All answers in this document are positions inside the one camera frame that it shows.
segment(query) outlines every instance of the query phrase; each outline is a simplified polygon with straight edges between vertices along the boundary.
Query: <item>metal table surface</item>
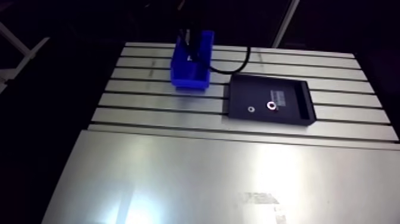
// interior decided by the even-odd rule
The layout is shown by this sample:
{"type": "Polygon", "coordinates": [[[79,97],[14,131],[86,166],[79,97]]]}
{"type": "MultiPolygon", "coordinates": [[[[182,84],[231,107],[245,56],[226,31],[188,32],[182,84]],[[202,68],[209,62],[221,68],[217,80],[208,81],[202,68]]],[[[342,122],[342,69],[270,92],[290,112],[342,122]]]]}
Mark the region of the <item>metal table surface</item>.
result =
{"type": "Polygon", "coordinates": [[[43,223],[400,222],[399,139],[353,55],[252,49],[244,73],[308,82],[317,121],[299,127],[229,120],[228,75],[176,90],[172,52],[126,43],[43,223]]]}
{"type": "Polygon", "coordinates": [[[43,223],[399,223],[400,152],[84,130],[43,223]]]}

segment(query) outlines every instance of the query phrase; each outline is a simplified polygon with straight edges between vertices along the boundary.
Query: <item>metal frame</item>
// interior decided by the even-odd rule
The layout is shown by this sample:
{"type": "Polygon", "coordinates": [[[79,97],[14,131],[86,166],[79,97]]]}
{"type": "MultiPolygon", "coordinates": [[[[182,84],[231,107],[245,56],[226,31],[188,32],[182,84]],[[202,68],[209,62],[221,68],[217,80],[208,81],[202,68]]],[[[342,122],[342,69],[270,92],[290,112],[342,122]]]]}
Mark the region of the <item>metal frame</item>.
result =
{"type": "Polygon", "coordinates": [[[36,53],[40,48],[50,39],[43,38],[34,48],[29,49],[20,41],[3,23],[0,22],[0,34],[7,39],[15,48],[17,48],[23,55],[24,58],[14,69],[1,69],[0,70],[0,94],[7,87],[5,82],[8,79],[15,79],[19,72],[24,69],[28,62],[36,56],[36,53]]]}

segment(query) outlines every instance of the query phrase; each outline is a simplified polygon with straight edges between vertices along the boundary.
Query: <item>metal plate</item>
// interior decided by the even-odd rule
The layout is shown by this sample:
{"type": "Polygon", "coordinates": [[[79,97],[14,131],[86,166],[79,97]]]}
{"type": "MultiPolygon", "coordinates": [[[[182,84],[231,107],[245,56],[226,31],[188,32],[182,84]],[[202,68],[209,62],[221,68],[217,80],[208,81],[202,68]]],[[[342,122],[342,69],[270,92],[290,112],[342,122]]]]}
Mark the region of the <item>metal plate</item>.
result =
{"type": "MultiPolygon", "coordinates": [[[[121,56],[171,58],[173,52],[174,52],[173,48],[159,49],[159,48],[125,47],[122,50],[121,56]]],[[[213,50],[212,52],[213,60],[243,61],[245,59],[245,56],[246,56],[245,52],[218,51],[218,50],[213,50]]],[[[357,60],[351,58],[330,58],[330,57],[318,57],[318,56],[252,52],[249,61],[255,63],[293,64],[293,65],[360,69],[360,65],[357,63],[357,60]]]]}
{"type": "MultiPolygon", "coordinates": [[[[296,76],[283,76],[276,74],[252,74],[266,77],[276,77],[280,79],[296,79],[303,80],[308,83],[311,90],[324,91],[342,91],[363,94],[373,94],[374,90],[368,82],[353,80],[336,80],[336,79],[319,79],[296,76]]],[[[112,78],[115,79],[133,79],[133,80],[158,80],[170,81],[171,74],[169,70],[161,69],[133,69],[133,68],[115,68],[112,78]]],[[[210,82],[212,84],[228,84],[230,75],[211,73],[210,82]]]]}
{"type": "MultiPolygon", "coordinates": [[[[171,60],[165,58],[128,58],[117,61],[117,67],[141,67],[149,69],[168,69],[171,60]]],[[[212,61],[212,66],[220,70],[234,70],[242,65],[235,61],[212,61]]],[[[303,77],[325,77],[345,80],[367,80],[362,70],[324,68],[311,66],[287,66],[281,64],[248,63],[244,73],[283,74],[303,77]]]]}
{"type": "MultiPolygon", "coordinates": [[[[223,85],[210,85],[206,91],[193,91],[188,89],[177,90],[173,85],[167,82],[110,80],[105,90],[111,92],[187,95],[193,97],[228,97],[228,86],[223,85]]],[[[382,107],[375,95],[311,91],[311,98],[315,104],[353,105],[374,108],[382,107]]]]}
{"type": "MultiPolygon", "coordinates": [[[[128,42],[125,46],[139,46],[147,48],[174,48],[174,43],[139,43],[139,42],[128,42]]],[[[214,50],[223,51],[246,51],[243,46],[221,46],[214,45],[214,50]]],[[[294,54],[294,55],[315,55],[321,57],[338,57],[338,58],[354,58],[354,55],[347,53],[338,52],[325,52],[325,51],[304,51],[304,50],[292,50],[292,49],[279,49],[279,48],[251,48],[254,52],[263,53],[274,53],[274,54],[294,54]]]]}
{"type": "Polygon", "coordinates": [[[47,223],[396,223],[400,152],[81,133],[47,223]]]}
{"type": "Polygon", "coordinates": [[[253,134],[316,136],[325,138],[375,139],[397,141],[395,131],[386,125],[315,122],[308,127],[247,122],[221,115],[174,113],[166,111],[122,110],[97,108],[92,121],[136,126],[219,130],[253,134]]]}
{"type": "MultiPolygon", "coordinates": [[[[227,114],[223,105],[228,100],[197,99],[155,95],[103,94],[99,105],[107,107],[131,107],[154,110],[191,111],[200,113],[227,114]]],[[[344,120],[353,122],[390,123],[383,110],[316,105],[319,120],[344,120]]]]}

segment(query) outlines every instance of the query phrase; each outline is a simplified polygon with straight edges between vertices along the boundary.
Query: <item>black tray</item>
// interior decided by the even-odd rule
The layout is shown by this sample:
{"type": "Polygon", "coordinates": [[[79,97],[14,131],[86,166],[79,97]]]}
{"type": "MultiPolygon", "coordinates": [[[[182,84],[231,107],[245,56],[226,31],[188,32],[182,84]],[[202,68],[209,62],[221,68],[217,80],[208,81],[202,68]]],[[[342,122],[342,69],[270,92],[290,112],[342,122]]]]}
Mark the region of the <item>black tray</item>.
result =
{"type": "Polygon", "coordinates": [[[229,95],[230,118],[303,126],[317,119],[305,81],[234,74],[229,95]],[[267,108],[270,101],[276,110],[267,108]]]}

